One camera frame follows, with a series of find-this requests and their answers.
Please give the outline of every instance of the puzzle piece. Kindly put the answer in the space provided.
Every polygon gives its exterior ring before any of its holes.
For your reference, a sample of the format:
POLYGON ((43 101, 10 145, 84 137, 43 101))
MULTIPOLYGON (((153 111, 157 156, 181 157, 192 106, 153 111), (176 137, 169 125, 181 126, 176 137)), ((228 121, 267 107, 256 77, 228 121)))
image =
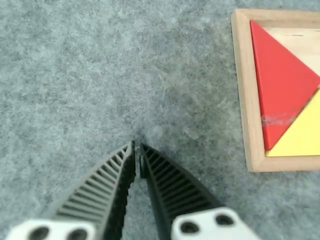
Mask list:
POLYGON ((302 110, 267 157, 320 155, 320 90, 302 110))
POLYGON ((316 92, 320 77, 250 21, 265 150, 275 146, 316 92))

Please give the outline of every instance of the wooden frame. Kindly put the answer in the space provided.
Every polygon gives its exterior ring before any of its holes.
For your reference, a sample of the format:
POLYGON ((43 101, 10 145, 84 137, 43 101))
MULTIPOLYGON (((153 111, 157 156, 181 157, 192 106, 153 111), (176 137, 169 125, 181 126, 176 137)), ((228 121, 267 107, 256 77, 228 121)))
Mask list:
POLYGON ((250 20, 256 21, 262 27, 319 29, 320 12, 236 9, 231 17, 248 170, 251 172, 320 170, 320 156, 265 156, 250 20))

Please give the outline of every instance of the wooden puzzle tray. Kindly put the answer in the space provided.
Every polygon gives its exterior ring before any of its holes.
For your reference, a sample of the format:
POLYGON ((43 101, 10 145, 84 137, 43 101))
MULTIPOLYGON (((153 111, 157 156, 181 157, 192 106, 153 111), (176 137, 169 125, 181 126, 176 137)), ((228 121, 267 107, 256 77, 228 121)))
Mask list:
POLYGON ((320 12, 231 17, 249 171, 320 169, 320 12))

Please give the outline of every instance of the screw hole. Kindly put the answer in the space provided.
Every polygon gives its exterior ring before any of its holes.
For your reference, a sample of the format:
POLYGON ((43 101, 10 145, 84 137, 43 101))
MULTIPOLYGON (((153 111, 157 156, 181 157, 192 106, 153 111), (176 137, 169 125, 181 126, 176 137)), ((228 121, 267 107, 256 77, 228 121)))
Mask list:
POLYGON ((41 226, 36 228, 29 235, 29 240, 43 240, 48 236, 49 228, 46 226, 41 226))
POLYGON ((83 229, 77 229, 72 231, 67 238, 67 240, 86 240, 86 239, 87 239, 87 232, 83 229))
POLYGON ((186 221, 182 223, 181 231, 185 234, 194 234, 199 231, 199 227, 193 222, 186 221))
POLYGON ((234 221, 227 215, 219 215, 215 218, 215 221, 219 225, 233 225, 234 221))

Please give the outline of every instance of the red triangle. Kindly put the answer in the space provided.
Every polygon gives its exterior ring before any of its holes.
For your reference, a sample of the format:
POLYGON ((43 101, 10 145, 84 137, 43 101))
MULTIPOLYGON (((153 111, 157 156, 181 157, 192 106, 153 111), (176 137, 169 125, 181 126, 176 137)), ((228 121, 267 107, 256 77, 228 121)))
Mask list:
POLYGON ((270 150, 316 92, 320 77, 250 21, 265 150, 270 150))

